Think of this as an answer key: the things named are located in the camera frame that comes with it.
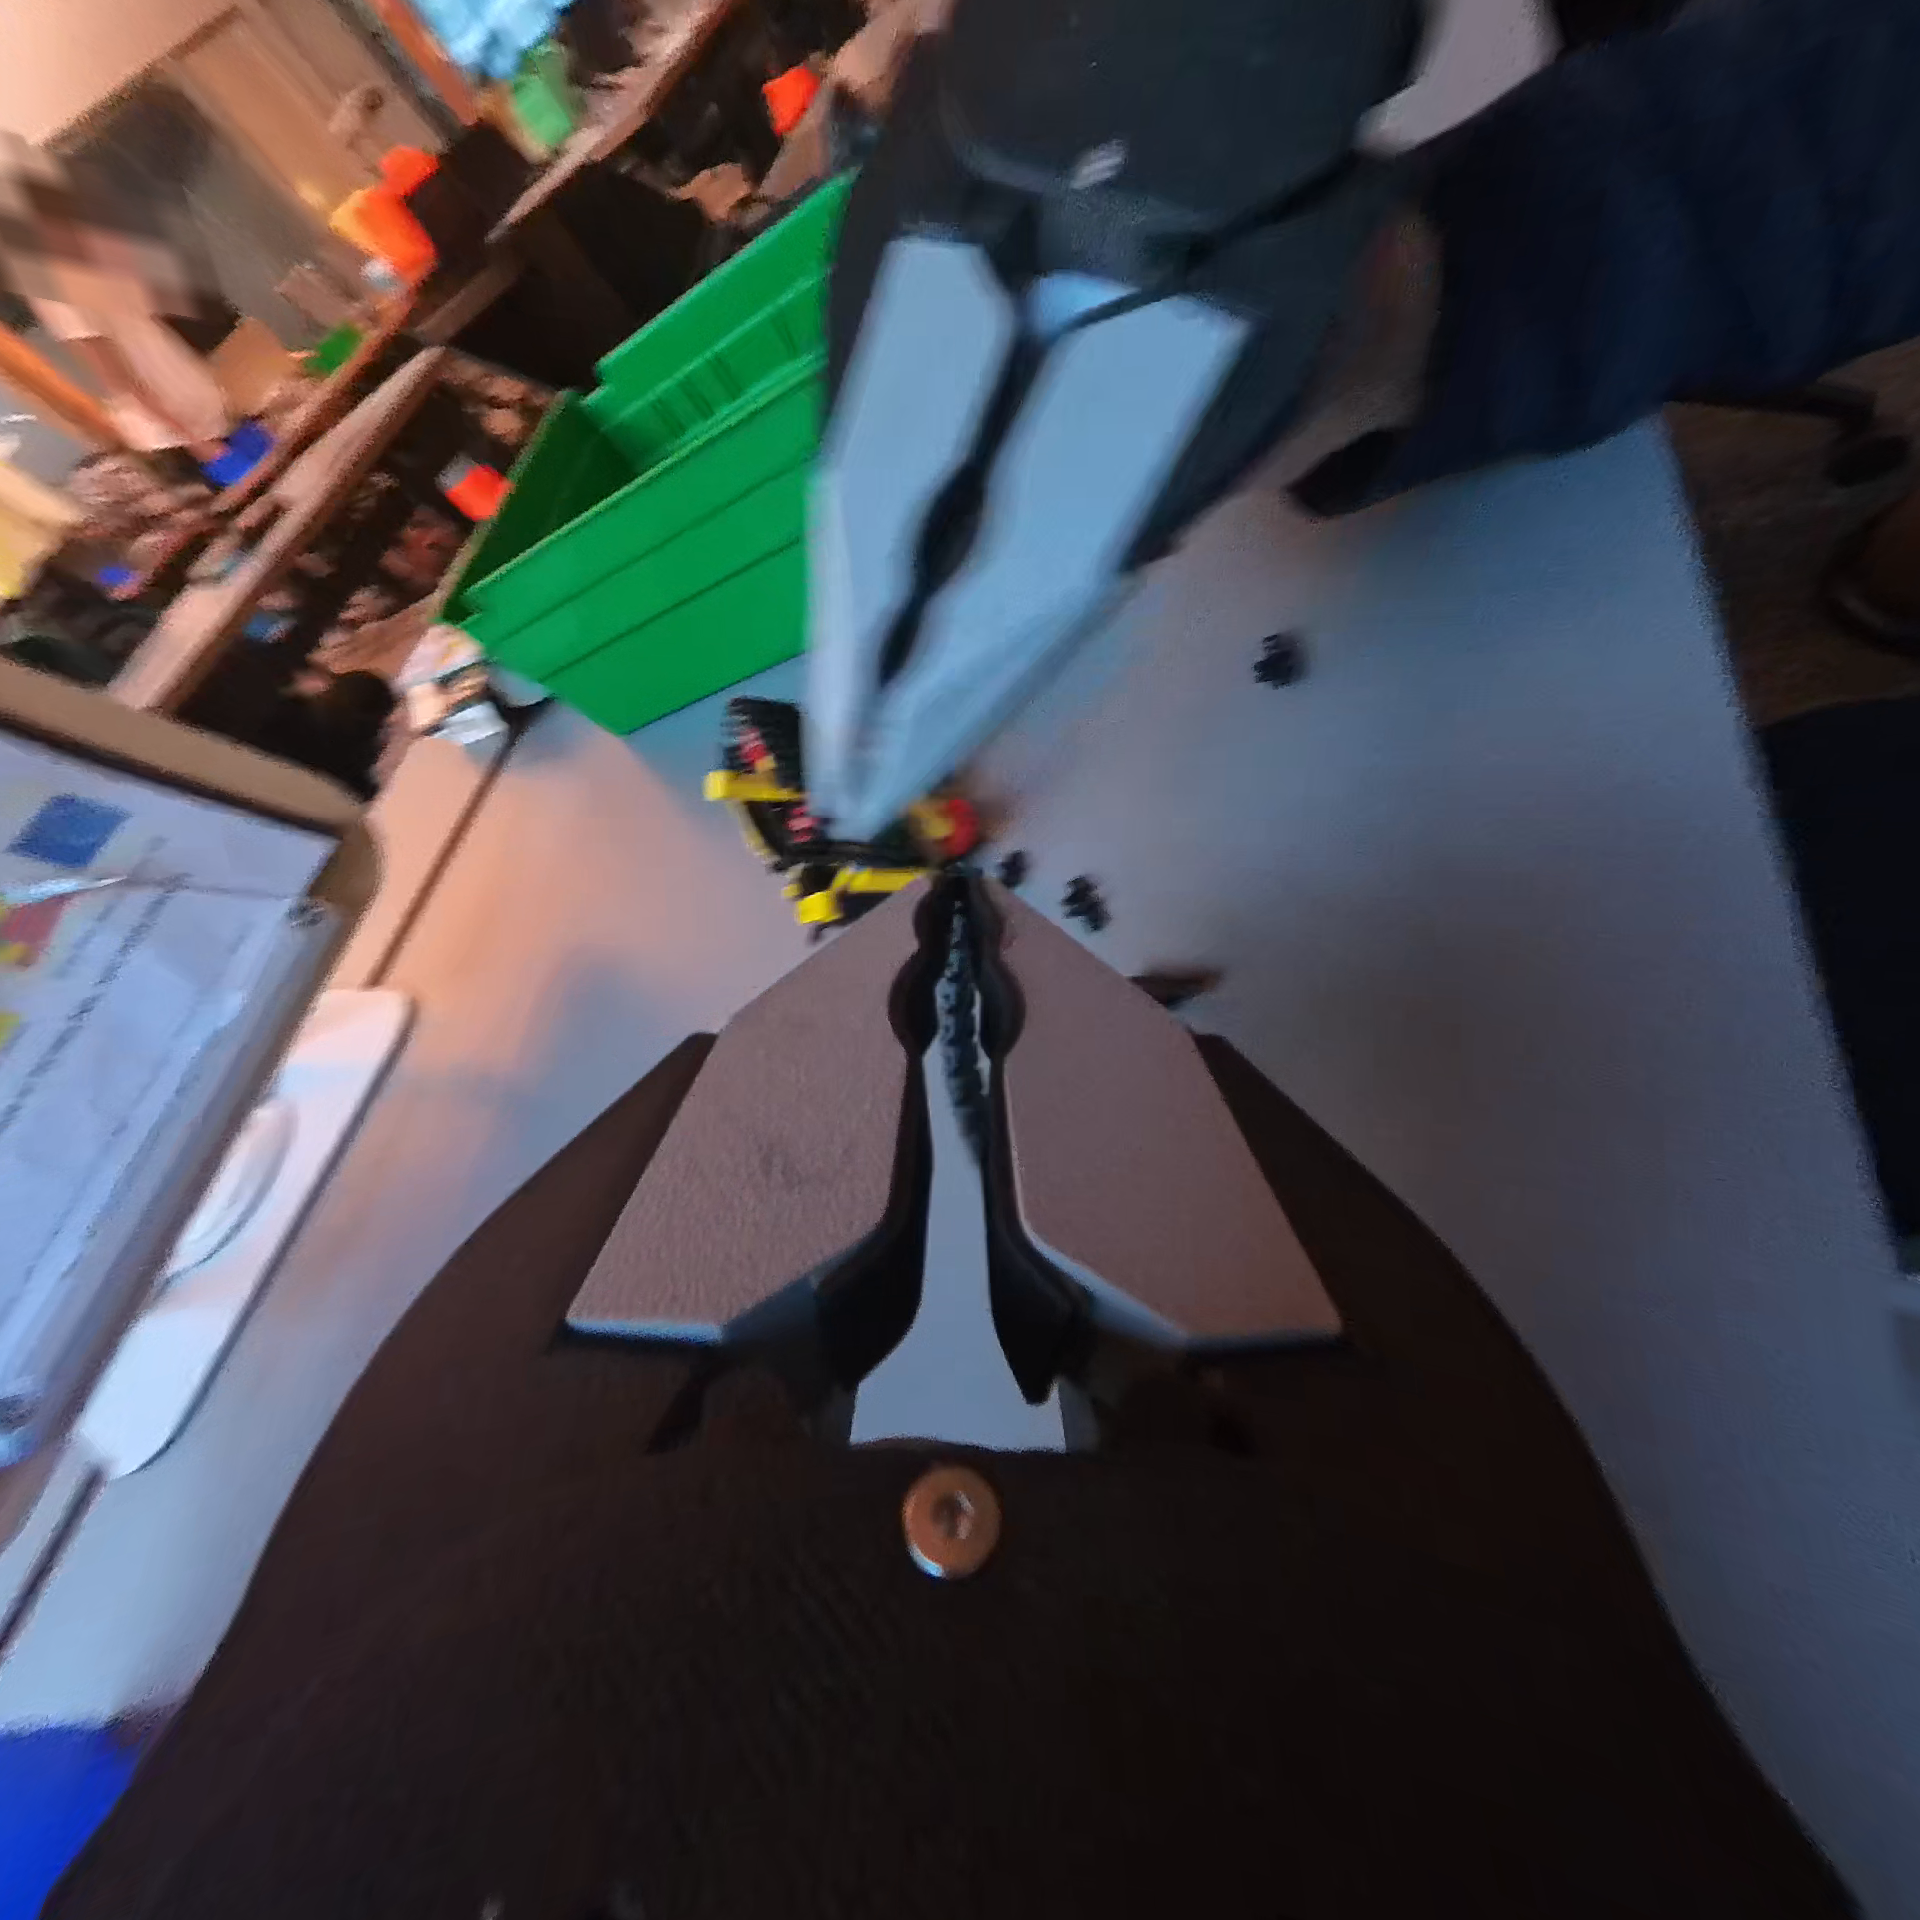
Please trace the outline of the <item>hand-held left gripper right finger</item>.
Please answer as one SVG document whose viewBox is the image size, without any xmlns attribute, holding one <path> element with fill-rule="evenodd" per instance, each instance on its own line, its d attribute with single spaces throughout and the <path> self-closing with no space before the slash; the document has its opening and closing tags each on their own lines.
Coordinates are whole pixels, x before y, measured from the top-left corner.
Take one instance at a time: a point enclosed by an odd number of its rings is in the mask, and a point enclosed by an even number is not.
<svg viewBox="0 0 1920 1920">
<path fill-rule="evenodd" d="M 978 1164 L 1020 1394 L 1342 1339 L 1195 1033 L 997 879 L 973 883 Z"/>
</svg>

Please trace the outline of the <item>orange bin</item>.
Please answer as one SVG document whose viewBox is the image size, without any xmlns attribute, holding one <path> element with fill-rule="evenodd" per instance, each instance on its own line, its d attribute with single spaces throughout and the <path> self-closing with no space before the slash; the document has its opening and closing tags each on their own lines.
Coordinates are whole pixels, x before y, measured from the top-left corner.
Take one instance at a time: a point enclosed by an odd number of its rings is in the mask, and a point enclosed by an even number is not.
<svg viewBox="0 0 1920 1920">
<path fill-rule="evenodd" d="M 328 214 L 328 228 L 402 286 L 417 287 L 438 266 L 432 238 L 411 210 L 411 193 L 439 170 L 419 145 L 391 145 L 376 162 L 371 183 L 356 187 Z"/>
</svg>

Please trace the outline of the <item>yellow lego tracked vehicle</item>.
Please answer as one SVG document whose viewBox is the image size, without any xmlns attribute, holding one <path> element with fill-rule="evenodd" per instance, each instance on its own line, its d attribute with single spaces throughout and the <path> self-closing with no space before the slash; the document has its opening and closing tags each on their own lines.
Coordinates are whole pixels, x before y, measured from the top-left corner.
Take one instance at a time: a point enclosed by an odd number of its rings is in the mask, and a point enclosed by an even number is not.
<svg viewBox="0 0 1920 1920">
<path fill-rule="evenodd" d="M 763 695 L 728 698 L 719 764 L 704 778 L 704 797 L 731 812 L 809 937 L 959 866 L 985 842 L 979 809 L 951 781 L 908 801 L 871 835 L 841 834 L 809 796 L 801 708 Z"/>
</svg>

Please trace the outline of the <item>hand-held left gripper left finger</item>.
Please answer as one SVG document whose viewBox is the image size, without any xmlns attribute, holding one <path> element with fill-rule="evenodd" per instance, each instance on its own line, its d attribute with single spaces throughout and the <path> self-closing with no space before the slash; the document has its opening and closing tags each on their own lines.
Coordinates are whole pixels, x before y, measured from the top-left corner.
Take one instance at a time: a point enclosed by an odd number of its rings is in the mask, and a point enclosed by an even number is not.
<svg viewBox="0 0 1920 1920">
<path fill-rule="evenodd" d="M 566 1332 L 852 1395 L 922 1299 L 933 883 L 911 879 L 712 1037 Z"/>
</svg>

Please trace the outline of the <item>wooden work table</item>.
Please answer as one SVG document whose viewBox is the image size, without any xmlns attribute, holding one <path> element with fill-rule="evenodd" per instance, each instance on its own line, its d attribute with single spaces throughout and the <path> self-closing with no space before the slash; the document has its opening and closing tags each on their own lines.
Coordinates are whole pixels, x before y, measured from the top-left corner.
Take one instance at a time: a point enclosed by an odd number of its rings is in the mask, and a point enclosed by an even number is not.
<svg viewBox="0 0 1920 1920">
<path fill-rule="evenodd" d="M 222 579 L 182 587 L 106 687 L 124 708 L 174 712 L 243 636 L 261 600 L 389 454 L 441 381 L 452 352 L 421 348 L 266 490 L 274 516 Z"/>
</svg>

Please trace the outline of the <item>long black lego track strip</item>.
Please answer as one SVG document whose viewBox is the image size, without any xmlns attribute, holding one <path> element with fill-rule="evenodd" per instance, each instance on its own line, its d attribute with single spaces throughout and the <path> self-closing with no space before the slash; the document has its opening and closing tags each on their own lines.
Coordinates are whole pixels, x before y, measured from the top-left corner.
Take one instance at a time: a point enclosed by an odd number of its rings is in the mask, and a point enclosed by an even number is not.
<svg viewBox="0 0 1920 1920">
<path fill-rule="evenodd" d="M 978 873 L 961 867 L 941 883 L 944 948 L 933 979 L 933 1048 L 941 1088 L 957 1138 L 971 1164 L 985 1171 L 992 1158 L 990 1067 L 982 1041 L 979 952 L 973 926 Z"/>
</svg>

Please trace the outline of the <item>green plastic bin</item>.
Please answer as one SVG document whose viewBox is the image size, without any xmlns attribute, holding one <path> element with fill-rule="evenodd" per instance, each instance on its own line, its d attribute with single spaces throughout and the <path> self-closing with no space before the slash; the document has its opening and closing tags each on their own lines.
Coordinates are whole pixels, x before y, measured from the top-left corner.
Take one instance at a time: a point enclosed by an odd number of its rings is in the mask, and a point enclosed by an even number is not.
<svg viewBox="0 0 1920 1920">
<path fill-rule="evenodd" d="M 815 183 L 539 419 L 439 608 L 496 671 L 625 736 L 803 652 L 852 182 Z"/>
</svg>

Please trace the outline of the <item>torn lego packaging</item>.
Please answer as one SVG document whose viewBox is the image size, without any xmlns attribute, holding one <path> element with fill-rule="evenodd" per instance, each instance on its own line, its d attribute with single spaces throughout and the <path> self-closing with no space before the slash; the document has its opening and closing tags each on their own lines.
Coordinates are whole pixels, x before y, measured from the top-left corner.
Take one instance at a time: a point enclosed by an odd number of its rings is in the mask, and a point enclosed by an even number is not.
<svg viewBox="0 0 1920 1920">
<path fill-rule="evenodd" d="M 410 741 L 441 737 L 478 748 L 512 731 L 490 662 L 461 627 L 427 626 L 400 662 L 393 692 L 395 719 Z"/>
</svg>

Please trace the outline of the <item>blue plastic bin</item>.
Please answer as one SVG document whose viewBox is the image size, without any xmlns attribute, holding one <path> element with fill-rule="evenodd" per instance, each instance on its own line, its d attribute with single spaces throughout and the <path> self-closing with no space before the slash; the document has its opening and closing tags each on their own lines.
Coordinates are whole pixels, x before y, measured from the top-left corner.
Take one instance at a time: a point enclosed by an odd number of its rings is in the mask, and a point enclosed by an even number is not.
<svg viewBox="0 0 1920 1920">
<path fill-rule="evenodd" d="M 35 1917 L 131 1781 L 141 1736 L 124 1722 L 2 1734 L 2 1915 Z"/>
</svg>

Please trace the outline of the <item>white flat stand base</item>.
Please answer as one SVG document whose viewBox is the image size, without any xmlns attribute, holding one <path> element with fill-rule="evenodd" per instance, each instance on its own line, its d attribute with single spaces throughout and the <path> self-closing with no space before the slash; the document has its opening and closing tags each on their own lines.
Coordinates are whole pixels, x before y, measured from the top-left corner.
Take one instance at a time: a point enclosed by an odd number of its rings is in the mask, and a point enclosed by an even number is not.
<svg viewBox="0 0 1920 1920">
<path fill-rule="evenodd" d="M 74 1437 L 95 1476 L 114 1481 L 146 1470 L 185 1427 L 411 1024 L 411 1000 L 389 988 L 316 998 L 83 1404 Z"/>
</svg>

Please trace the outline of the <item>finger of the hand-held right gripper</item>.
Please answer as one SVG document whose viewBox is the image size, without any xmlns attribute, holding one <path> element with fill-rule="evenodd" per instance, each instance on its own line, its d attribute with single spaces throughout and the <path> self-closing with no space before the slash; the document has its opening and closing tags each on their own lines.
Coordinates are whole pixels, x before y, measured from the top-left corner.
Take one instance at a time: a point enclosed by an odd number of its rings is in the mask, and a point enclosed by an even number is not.
<svg viewBox="0 0 1920 1920">
<path fill-rule="evenodd" d="M 976 443 L 1013 339 L 990 258 L 968 241 L 886 243 L 827 410 L 805 526 L 805 774 L 813 809 L 865 837 L 882 797 L 884 656 L 922 531 Z"/>
<path fill-rule="evenodd" d="M 1139 304 L 1044 354 L 996 451 L 976 531 L 876 698 L 876 816 L 956 771 L 1106 618 L 1127 551 L 1248 323 L 1193 298 Z"/>
</svg>

